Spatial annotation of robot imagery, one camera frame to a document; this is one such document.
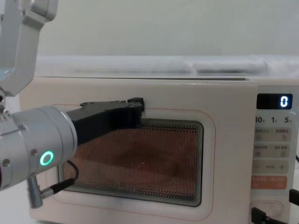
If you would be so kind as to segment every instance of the cream microwave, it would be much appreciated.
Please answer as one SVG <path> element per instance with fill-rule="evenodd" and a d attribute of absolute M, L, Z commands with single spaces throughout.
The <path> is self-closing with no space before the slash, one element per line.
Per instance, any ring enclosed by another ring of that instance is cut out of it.
<path fill-rule="evenodd" d="M 31 210 L 63 224 L 244 224 L 250 208 L 287 222 L 299 81 L 287 78 L 36 77 L 21 108 L 144 99 L 141 129 L 78 147 L 75 185 Z M 73 175 L 38 176 L 44 189 Z"/>

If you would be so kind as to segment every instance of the cable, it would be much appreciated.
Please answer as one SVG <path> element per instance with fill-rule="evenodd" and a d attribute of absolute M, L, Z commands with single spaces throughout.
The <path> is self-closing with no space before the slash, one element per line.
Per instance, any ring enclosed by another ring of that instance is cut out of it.
<path fill-rule="evenodd" d="M 79 177 L 79 169 L 72 161 L 68 160 L 67 163 L 74 168 L 76 175 L 74 178 L 70 178 L 59 183 L 53 184 L 50 187 L 42 191 L 42 197 L 45 199 L 51 195 L 57 194 L 59 191 L 62 191 L 75 183 Z"/>
<path fill-rule="evenodd" d="M 254 224 L 287 224 L 268 217 L 266 212 L 256 207 L 251 209 L 251 221 Z"/>
<path fill-rule="evenodd" d="M 70 164 L 71 165 L 71 167 L 73 167 L 74 168 L 74 170 L 75 170 L 75 172 L 76 172 L 76 175 L 75 175 L 75 180 L 77 180 L 78 179 L 78 177 L 79 177 L 79 169 L 78 169 L 78 167 L 75 165 L 75 163 L 73 163 L 72 161 L 70 161 L 70 160 L 68 160 L 67 161 L 67 163 L 68 164 Z"/>

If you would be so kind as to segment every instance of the mesh screen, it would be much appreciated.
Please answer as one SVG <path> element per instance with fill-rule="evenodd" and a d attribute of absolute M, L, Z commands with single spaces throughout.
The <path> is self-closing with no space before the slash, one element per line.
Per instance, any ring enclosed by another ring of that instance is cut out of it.
<path fill-rule="evenodd" d="M 199 205 L 202 125 L 143 122 L 141 129 L 118 130 L 79 146 L 72 158 L 79 178 L 69 190 Z M 65 164 L 63 175 L 75 174 Z"/>

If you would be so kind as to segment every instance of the display screen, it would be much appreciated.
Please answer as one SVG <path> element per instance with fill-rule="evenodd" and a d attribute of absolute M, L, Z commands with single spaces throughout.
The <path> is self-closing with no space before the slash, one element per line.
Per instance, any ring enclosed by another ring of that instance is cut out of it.
<path fill-rule="evenodd" d="M 290 110 L 292 101 L 292 94 L 261 93 L 257 96 L 256 108 L 261 110 Z"/>

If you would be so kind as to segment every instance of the black cable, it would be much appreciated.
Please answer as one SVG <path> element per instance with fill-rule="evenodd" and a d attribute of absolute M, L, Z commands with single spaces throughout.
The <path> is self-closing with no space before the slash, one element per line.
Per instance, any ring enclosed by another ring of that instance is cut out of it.
<path fill-rule="evenodd" d="M 251 209 L 251 221 L 254 224 L 287 224 L 268 217 L 266 212 L 256 207 Z"/>
<path fill-rule="evenodd" d="M 72 161 L 68 160 L 67 163 L 74 168 L 76 175 L 74 178 L 70 178 L 64 181 L 61 181 L 59 183 L 53 184 L 52 186 L 50 186 L 50 188 L 53 190 L 53 193 L 56 194 L 59 191 L 62 191 L 68 187 L 70 187 L 71 185 L 73 185 L 75 183 L 75 181 L 78 179 L 79 177 L 79 169 L 78 167 L 75 165 L 75 163 L 73 163 Z"/>
<path fill-rule="evenodd" d="M 78 177 L 79 177 L 79 169 L 78 169 L 78 167 L 75 165 L 75 163 L 73 163 L 73 162 L 70 161 L 70 160 L 68 160 L 67 163 L 70 164 L 71 167 L 74 168 L 74 170 L 75 170 L 75 172 L 76 172 L 76 175 L 75 175 L 75 178 L 74 178 L 74 179 L 77 180 Z"/>

